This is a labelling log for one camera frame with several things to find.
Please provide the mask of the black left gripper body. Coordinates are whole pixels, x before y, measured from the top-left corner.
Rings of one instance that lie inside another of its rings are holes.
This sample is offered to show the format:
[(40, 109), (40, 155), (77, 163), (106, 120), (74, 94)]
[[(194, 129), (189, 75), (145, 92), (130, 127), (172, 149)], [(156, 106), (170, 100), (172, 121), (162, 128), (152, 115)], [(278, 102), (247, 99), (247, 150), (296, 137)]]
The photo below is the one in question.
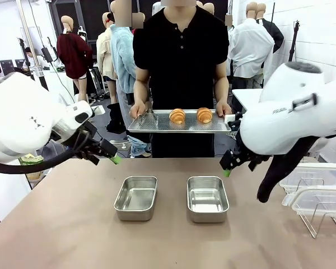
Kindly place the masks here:
[(95, 139), (90, 132), (83, 131), (80, 140), (78, 142), (78, 147), (83, 144), (80, 149), (77, 149), (77, 157), (89, 157), (95, 155), (97, 157), (104, 157), (103, 150), (100, 147), (100, 143), (103, 140), (102, 137)]

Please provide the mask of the rectangular steel container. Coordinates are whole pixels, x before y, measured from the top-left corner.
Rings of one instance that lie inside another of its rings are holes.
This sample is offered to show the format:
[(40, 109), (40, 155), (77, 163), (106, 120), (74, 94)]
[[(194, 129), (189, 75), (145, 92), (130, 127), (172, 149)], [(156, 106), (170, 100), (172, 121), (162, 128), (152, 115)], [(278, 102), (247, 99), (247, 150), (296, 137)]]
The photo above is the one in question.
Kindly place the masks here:
[(186, 200), (190, 219), (194, 223), (218, 224), (227, 219), (230, 205), (219, 177), (190, 177), (187, 180)]
[(156, 177), (127, 177), (114, 202), (118, 219), (120, 221), (149, 221), (153, 216), (156, 195)]

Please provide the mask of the metal serving tongs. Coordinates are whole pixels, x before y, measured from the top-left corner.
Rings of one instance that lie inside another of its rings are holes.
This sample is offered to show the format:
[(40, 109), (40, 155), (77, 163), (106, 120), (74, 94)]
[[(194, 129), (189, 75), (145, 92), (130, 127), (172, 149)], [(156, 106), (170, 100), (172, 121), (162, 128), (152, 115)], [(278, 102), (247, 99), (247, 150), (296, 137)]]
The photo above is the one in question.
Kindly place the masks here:
[(138, 116), (138, 124), (140, 126), (143, 126), (144, 124), (158, 125), (158, 116), (154, 113), (152, 108), (148, 108)]

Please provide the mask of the golden croissant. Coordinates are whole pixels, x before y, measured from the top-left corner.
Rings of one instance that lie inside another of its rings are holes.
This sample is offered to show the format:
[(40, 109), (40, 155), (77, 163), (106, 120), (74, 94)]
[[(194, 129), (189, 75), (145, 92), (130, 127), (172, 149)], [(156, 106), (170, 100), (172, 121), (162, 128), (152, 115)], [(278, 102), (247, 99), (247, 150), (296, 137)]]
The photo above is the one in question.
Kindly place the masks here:
[(182, 109), (174, 109), (170, 112), (169, 119), (175, 124), (182, 124), (185, 121), (185, 112)]
[(199, 108), (197, 110), (197, 120), (201, 123), (207, 124), (212, 120), (212, 112), (208, 108)]

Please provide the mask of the perforated metal baking tray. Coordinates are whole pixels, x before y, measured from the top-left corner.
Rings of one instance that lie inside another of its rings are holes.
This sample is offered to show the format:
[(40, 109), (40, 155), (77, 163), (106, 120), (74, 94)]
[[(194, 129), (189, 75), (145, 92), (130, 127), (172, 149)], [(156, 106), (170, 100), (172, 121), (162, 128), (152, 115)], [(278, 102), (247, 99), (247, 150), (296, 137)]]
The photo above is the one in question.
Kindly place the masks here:
[(130, 132), (138, 133), (229, 133), (230, 129), (225, 125), (225, 118), (217, 115), (214, 109), (212, 112), (212, 120), (207, 123), (201, 123), (197, 120), (197, 110), (185, 110), (185, 121), (182, 124), (175, 124), (170, 121), (170, 110), (153, 110), (158, 116), (158, 125), (138, 124), (138, 118), (134, 119), (128, 127)]

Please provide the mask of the clear plastic container lid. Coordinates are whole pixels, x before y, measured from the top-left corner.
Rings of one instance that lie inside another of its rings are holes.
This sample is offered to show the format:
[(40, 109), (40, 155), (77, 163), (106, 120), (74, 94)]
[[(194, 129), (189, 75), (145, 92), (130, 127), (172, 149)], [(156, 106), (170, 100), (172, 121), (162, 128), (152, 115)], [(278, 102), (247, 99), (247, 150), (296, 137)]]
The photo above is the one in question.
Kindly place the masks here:
[(317, 185), (299, 188), (285, 196), (283, 206), (298, 215), (336, 215), (336, 185)]
[(336, 185), (336, 163), (299, 163), (279, 183), (286, 193), (316, 185)]

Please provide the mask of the person's left forearm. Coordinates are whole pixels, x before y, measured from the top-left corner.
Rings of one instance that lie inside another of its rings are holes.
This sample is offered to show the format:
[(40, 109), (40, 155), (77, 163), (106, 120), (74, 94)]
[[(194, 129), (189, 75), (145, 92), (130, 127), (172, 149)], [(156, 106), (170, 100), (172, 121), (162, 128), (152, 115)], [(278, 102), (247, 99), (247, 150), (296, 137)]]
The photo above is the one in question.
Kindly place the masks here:
[(228, 99), (229, 82), (227, 77), (220, 77), (214, 81), (214, 95), (216, 102), (226, 103)]

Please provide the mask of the person's right hand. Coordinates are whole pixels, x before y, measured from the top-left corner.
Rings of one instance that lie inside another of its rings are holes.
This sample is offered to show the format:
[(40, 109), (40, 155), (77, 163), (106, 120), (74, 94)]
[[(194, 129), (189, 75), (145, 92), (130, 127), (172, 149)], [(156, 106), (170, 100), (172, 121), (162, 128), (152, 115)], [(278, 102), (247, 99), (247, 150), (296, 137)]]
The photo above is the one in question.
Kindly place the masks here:
[(138, 100), (131, 107), (129, 114), (133, 119), (136, 119), (140, 115), (144, 114), (146, 110), (147, 110), (146, 103), (144, 103), (142, 100)]

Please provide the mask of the person's left hand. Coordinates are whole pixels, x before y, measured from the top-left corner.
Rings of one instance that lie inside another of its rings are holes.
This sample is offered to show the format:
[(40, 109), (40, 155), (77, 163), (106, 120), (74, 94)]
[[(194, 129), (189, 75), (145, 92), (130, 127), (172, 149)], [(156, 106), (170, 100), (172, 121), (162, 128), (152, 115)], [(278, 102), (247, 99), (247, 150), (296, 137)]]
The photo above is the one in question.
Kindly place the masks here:
[(220, 100), (216, 104), (216, 113), (219, 117), (224, 118), (226, 115), (232, 114), (232, 109), (226, 100)]

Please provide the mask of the mannequin in light blue fleece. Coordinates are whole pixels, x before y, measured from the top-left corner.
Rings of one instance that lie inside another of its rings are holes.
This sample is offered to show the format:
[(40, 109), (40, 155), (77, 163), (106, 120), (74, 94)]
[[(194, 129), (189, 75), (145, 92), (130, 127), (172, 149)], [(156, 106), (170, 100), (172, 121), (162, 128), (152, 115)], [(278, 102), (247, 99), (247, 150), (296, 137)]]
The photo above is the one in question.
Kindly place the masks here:
[(129, 115), (134, 104), (133, 86), (136, 81), (136, 65), (133, 59), (132, 12), (128, 9), (130, 3), (125, 0), (113, 0), (110, 8), (114, 15), (114, 24), (110, 26), (110, 49), (113, 66), (118, 81), (118, 100), (123, 121), (126, 127), (133, 122)]

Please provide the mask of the mannequin in cream jacket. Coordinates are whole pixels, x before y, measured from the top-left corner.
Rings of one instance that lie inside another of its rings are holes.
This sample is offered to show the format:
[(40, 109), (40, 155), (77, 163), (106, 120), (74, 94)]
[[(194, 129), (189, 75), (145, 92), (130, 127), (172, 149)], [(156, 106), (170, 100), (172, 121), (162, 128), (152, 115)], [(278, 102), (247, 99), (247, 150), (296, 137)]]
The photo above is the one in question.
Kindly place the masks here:
[(110, 49), (111, 29), (110, 26), (114, 23), (114, 16), (111, 12), (105, 12), (102, 15), (102, 22), (105, 26), (105, 31), (97, 37), (97, 64), (100, 74), (107, 79), (111, 103), (118, 102), (116, 96), (116, 79), (117, 75), (113, 66), (113, 60)]

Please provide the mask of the mannequin in dark red hoodie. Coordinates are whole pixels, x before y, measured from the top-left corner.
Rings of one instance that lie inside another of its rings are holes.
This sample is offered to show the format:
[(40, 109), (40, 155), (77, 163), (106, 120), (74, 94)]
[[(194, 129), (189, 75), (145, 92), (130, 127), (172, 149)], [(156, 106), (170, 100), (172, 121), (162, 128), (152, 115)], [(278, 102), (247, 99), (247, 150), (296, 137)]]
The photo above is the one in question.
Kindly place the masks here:
[(61, 23), (63, 32), (57, 38), (58, 57), (65, 67), (66, 75), (78, 88), (78, 101), (88, 102), (87, 73), (93, 66), (92, 49), (73, 32), (73, 18), (63, 15)]

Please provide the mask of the person's black shirt torso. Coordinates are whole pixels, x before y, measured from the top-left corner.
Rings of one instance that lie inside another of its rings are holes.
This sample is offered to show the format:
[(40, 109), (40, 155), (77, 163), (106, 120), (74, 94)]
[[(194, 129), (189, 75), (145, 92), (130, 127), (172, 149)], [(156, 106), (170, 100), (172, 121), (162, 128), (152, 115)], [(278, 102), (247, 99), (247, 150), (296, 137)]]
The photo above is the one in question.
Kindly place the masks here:
[(156, 110), (216, 109), (214, 81), (225, 77), (225, 24), (199, 6), (166, 6), (144, 22), (133, 38), (136, 68), (150, 73)]

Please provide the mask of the mannequin in white shirt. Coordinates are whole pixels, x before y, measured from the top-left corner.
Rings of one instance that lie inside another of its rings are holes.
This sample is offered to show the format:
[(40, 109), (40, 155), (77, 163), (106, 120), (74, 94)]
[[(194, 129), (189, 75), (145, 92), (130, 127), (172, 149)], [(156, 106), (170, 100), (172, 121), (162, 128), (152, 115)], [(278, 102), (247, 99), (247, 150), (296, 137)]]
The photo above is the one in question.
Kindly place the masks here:
[(228, 60), (232, 62), (232, 88), (256, 89), (271, 77), (274, 40), (263, 25), (256, 22), (258, 4), (246, 6), (246, 19), (235, 26), (230, 39)]

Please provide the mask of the mannequin in black jacket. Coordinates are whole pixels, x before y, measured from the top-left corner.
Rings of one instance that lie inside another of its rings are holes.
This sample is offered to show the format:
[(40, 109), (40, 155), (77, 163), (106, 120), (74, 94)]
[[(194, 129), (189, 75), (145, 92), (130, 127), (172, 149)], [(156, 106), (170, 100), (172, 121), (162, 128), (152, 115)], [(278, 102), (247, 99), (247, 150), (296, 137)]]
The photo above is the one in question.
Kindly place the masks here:
[(284, 36), (280, 31), (280, 29), (275, 25), (275, 23), (273, 23), (272, 21), (267, 21), (264, 18), (265, 11), (266, 11), (266, 5), (264, 3), (258, 4), (258, 8), (256, 11), (256, 22), (259, 25), (264, 26), (264, 28), (273, 38), (274, 40), (273, 53), (275, 53), (282, 46)]

